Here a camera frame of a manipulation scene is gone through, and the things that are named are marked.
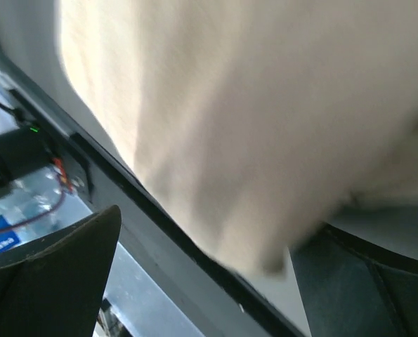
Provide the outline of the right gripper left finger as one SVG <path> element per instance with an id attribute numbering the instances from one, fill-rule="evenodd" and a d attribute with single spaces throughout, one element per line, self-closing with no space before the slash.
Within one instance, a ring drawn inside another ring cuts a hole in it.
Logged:
<path id="1" fill-rule="evenodd" d="M 91 336 L 120 229 L 111 206 L 0 253 L 0 336 Z"/>

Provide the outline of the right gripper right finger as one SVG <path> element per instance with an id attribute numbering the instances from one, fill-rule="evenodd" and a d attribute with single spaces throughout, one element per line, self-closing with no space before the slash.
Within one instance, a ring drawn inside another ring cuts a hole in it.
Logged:
<path id="1" fill-rule="evenodd" d="M 418 336 L 418 260 L 331 225 L 290 256 L 312 336 Z"/>

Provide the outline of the beige t shirt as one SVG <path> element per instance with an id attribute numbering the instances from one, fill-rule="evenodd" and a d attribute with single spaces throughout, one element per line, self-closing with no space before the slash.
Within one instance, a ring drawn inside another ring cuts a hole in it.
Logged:
<path id="1" fill-rule="evenodd" d="M 343 205 L 418 204 L 418 1 L 61 1 L 67 78 L 189 238 L 242 275 Z"/>

